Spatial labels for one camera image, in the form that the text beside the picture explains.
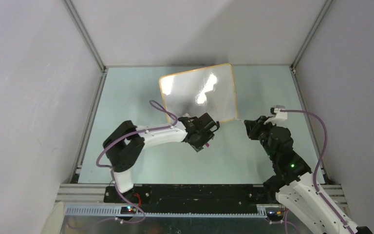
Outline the yellow framed whiteboard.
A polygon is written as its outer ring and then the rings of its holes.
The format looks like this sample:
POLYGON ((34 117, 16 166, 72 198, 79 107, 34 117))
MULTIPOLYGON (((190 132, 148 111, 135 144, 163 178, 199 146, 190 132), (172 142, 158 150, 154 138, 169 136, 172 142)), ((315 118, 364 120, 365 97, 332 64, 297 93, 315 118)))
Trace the yellow framed whiteboard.
POLYGON ((158 83, 164 107, 177 117, 208 113, 219 122, 238 117, 233 67, 229 63, 165 75, 158 83))

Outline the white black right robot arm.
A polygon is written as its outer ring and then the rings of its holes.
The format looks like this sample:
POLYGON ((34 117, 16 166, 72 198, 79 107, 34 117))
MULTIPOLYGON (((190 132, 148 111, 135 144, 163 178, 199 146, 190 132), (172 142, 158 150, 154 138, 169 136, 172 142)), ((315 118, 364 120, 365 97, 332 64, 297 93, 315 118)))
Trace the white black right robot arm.
POLYGON ((272 162, 275 175, 264 182, 264 199, 280 203, 315 234, 370 234, 358 226, 326 193, 308 164, 294 151, 290 130, 268 117, 244 120, 249 139, 257 140, 272 162))

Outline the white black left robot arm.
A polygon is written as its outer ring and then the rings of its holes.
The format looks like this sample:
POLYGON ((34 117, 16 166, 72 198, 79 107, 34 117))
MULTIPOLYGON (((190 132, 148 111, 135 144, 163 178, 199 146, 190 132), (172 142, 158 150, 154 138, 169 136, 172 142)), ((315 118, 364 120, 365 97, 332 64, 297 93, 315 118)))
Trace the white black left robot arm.
POLYGON ((121 123, 103 142, 102 156, 109 160, 108 168, 117 185, 115 196, 123 203, 134 198, 134 182, 131 169, 141 152, 149 147, 166 143, 187 143, 195 151, 201 151, 214 138, 220 123, 208 113, 200 117, 184 115, 173 123, 155 127, 138 127, 132 121, 121 123))

